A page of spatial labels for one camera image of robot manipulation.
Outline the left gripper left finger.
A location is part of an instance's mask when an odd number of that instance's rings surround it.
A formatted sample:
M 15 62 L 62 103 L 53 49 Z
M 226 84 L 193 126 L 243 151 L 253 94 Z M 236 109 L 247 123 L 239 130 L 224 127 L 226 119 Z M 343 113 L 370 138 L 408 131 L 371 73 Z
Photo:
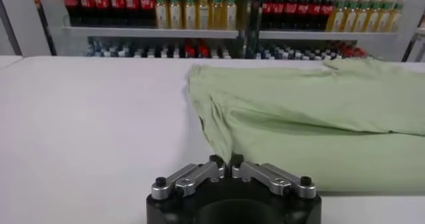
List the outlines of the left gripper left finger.
M 225 177 L 226 164 L 217 155 L 209 156 L 204 164 L 188 164 L 168 177 L 157 177 L 151 186 L 151 197 L 166 200 L 172 195 L 187 197 L 196 193 L 206 180 L 218 182 Z

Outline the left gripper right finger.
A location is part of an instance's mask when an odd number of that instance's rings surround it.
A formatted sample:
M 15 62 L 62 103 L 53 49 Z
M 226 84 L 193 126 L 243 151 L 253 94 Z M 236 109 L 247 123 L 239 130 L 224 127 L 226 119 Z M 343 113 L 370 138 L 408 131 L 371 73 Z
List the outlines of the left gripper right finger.
M 243 155 L 233 154 L 229 166 L 233 178 L 242 181 L 255 179 L 274 195 L 285 197 L 290 194 L 302 199 L 314 199 L 317 187 L 308 176 L 298 177 L 272 164 L 255 164 L 245 161 Z

